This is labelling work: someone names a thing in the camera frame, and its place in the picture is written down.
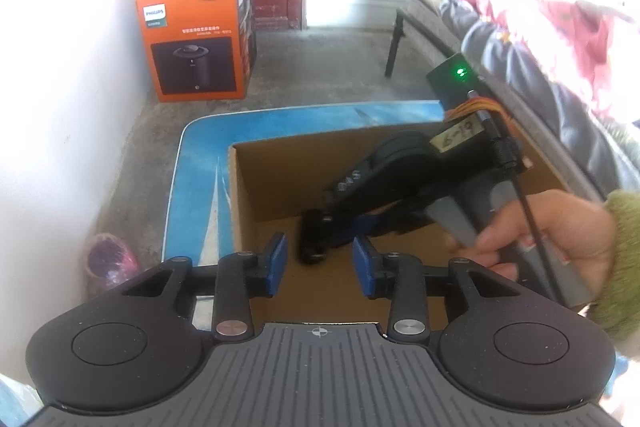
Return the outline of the person's right hand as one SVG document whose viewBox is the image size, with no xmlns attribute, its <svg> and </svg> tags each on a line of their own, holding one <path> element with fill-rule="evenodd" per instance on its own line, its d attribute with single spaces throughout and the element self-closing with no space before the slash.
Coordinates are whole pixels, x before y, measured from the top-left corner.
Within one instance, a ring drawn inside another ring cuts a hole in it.
<svg viewBox="0 0 640 427">
<path fill-rule="evenodd" d="M 602 205 L 558 190 L 530 195 L 527 202 L 541 234 L 570 260 L 590 291 L 600 294 L 614 259 L 616 221 L 612 213 Z M 518 268 L 501 261 L 498 250 L 532 236 L 522 205 L 509 202 L 480 233 L 473 247 L 460 245 L 450 235 L 445 236 L 445 245 L 454 256 L 469 258 L 514 281 Z"/>
</svg>

